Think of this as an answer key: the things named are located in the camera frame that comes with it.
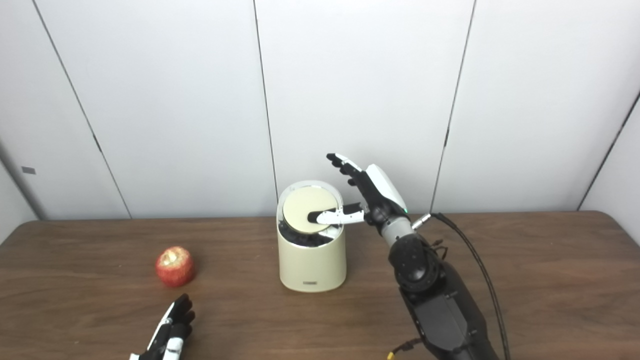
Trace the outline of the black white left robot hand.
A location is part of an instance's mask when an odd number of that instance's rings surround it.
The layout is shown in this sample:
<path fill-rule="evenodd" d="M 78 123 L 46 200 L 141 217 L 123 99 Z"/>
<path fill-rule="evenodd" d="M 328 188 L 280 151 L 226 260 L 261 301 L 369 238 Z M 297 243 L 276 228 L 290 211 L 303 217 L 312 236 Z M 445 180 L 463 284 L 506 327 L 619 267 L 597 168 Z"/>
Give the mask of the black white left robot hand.
<path fill-rule="evenodd" d="M 195 319 L 194 304 L 187 293 L 181 294 L 163 314 L 153 337 L 141 353 L 131 353 L 130 360 L 180 360 L 185 341 L 190 337 Z"/>

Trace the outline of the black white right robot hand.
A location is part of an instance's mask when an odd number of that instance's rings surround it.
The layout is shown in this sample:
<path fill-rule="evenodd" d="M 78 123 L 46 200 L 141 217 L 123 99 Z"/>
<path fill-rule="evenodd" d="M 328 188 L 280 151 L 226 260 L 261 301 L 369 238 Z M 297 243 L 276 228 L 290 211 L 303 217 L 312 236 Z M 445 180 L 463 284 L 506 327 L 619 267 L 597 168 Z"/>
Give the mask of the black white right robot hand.
<path fill-rule="evenodd" d="M 391 245 L 416 233 L 405 201 L 379 166 L 371 164 L 363 170 L 340 153 L 328 153 L 326 157 L 341 174 L 349 177 L 348 184 L 359 190 L 364 202 L 311 211 L 307 214 L 309 223 L 330 226 L 366 223 Z"/>

